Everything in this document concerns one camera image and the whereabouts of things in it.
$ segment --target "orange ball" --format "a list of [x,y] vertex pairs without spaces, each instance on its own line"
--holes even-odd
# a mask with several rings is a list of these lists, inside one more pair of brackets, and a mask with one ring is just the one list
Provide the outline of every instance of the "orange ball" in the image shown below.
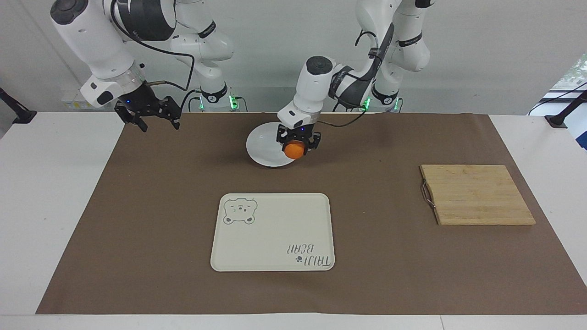
[[300,159],[303,152],[306,151],[306,145],[301,141],[293,140],[285,146],[285,155],[291,159]]

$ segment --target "bear face drawing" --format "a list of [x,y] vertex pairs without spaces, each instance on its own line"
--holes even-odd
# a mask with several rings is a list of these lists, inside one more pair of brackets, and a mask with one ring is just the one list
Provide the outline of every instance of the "bear face drawing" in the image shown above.
[[255,221],[257,206],[255,200],[246,198],[227,200],[224,203],[224,223],[232,224],[235,221],[243,221],[245,224],[252,224]]

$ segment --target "brown paper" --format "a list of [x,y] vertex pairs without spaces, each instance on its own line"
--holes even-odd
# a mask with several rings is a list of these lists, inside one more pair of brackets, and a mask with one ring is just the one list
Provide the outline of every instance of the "brown paper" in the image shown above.
[[[245,149],[271,121],[199,113],[179,131],[156,119],[146,134],[126,126],[37,313],[587,314],[585,284],[488,116],[319,124],[320,148],[280,169]],[[438,226],[421,164],[506,165],[537,224]],[[334,268],[213,271],[220,198],[284,192],[330,198]]]

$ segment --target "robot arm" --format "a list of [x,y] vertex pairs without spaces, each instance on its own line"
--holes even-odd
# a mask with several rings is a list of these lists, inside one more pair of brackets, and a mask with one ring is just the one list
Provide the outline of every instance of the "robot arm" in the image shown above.
[[[176,35],[171,50],[195,57],[194,69],[202,91],[201,107],[207,110],[232,111],[238,104],[230,95],[222,70],[214,62],[232,58],[232,40],[217,29],[204,0],[177,0],[177,22],[195,33]],[[186,65],[191,63],[176,57]]]
[[[111,7],[101,6],[95,0],[56,0],[51,7],[53,25],[92,71],[80,89],[82,95],[97,107],[118,98],[114,109],[122,121],[136,124],[144,132],[147,131],[141,118],[144,116],[165,118],[179,129],[180,107],[170,96],[163,100],[155,96],[106,17],[109,12],[106,8]],[[146,12],[153,13],[149,9],[143,11]]]
[[430,61],[424,43],[422,25],[428,7],[434,0],[403,0],[394,21],[397,23],[392,50],[387,54],[370,93],[370,107],[375,111],[392,112],[399,94],[404,71],[419,72]]
[[[322,56],[306,62],[293,101],[278,112],[282,125],[277,142],[288,157],[298,159],[317,148],[321,134],[314,133],[313,127],[327,96],[347,109],[367,111],[374,104],[392,107],[397,91],[394,96],[385,93],[399,89],[402,73],[390,69],[396,66],[419,71],[430,59],[430,52],[421,40],[424,12],[430,5],[431,0],[358,0],[356,16],[362,28],[359,37],[368,35],[371,39],[369,60],[360,71]],[[330,70],[317,70],[318,63]]]
[[[165,118],[178,129],[181,108],[170,96],[156,98],[141,68],[124,48],[127,34],[139,41],[166,41],[177,21],[194,29],[197,34],[175,36],[172,49],[192,54],[202,90],[212,91],[209,99],[227,89],[220,69],[206,61],[230,58],[232,43],[215,30],[203,0],[56,0],[51,17],[67,45],[92,71],[80,89],[86,100],[100,107],[118,99],[114,109],[122,121],[136,124],[144,132],[144,116]],[[124,36],[112,22],[124,29]]]

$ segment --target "robotic end effector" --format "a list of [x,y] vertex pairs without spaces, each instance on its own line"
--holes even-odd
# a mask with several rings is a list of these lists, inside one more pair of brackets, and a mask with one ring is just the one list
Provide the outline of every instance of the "robotic end effector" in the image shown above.
[[[308,130],[313,129],[313,124],[318,121],[323,100],[328,96],[347,109],[361,108],[364,112],[369,107],[379,111],[395,110],[393,101],[397,98],[403,76],[400,69],[417,72],[430,59],[421,28],[424,13],[432,4],[434,0],[357,0],[356,16],[362,28],[359,39],[364,35],[371,39],[369,60],[362,70],[332,65],[332,61],[321,56],[308,60],[300,74],[293,101],[278,113],[283,125],[279,128],[277,141],[283,144],[288,157],[287,148],[291,141],[304,144],[303,154],[318,146],[317,143],[308,143],[308,137],[312,136]],[[332,66],[328,73],[325,70],[314,76],[312,62],[320,58],[328,60]],[[315,79],[322,74],[332,80]],[[348,124],[330,125],[343,127]]]
[[277,142],[291,159],[299,159],[316,149],[321,134],[314,132],[324,99],[328,96],[335,63],[324,56],[309,58],[302,68],[293,100],[277,113],[282,124]]
[[169,96],[155,96],[102,6],[94,0],[56,0],[50,14],[61,37],[92,71],[80,89],[90,104],[101,107],[118,98],[114,109],[125,123],[146,132],[141,117],[157,116],[179,129],[180,107]]

